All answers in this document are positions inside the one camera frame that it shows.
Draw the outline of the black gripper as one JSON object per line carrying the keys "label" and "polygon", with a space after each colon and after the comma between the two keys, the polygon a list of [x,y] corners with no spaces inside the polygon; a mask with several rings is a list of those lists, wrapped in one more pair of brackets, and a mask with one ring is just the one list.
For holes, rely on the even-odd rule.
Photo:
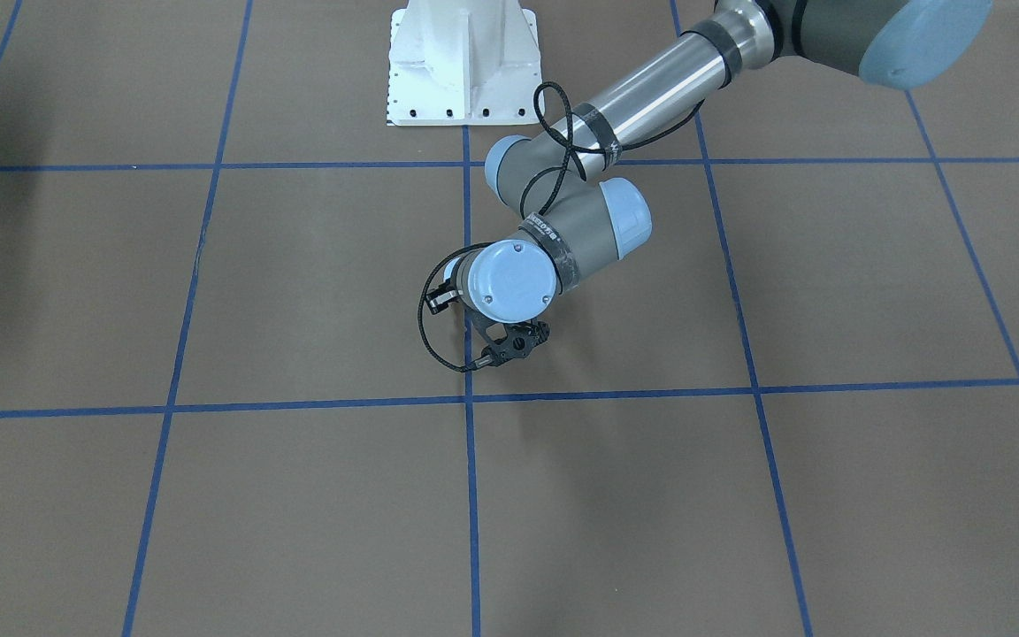
{"label": "black gripper", "polygon": [[517,323],[494,321],[478,311],[466,311],[465,317],[484,342],[481,354],[465,364],[466,371],[504,365],[509,360],[525,359],[550,336],[549,323],[540,319]]}

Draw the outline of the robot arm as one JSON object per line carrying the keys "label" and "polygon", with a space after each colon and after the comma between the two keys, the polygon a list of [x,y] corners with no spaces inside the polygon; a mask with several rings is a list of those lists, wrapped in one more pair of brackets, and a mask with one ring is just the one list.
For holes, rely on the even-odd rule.
{"label": "robot arm", "polygon": [[520,225],[460,249],[438,266],[419,315],[458,303],[484,340],[459,372],[525,358],[548,339],[541,315],[559,296],[628,257],[654,230],[646,198],[601,175],[631,150],[688,124],[708,97],[748,70],[796,56],[897,90],[930,83],[973,44],[990,1],[719,1],[712,15],[598,96],[571,105],[533,138],[513,134],[487,153],[487,185]]}

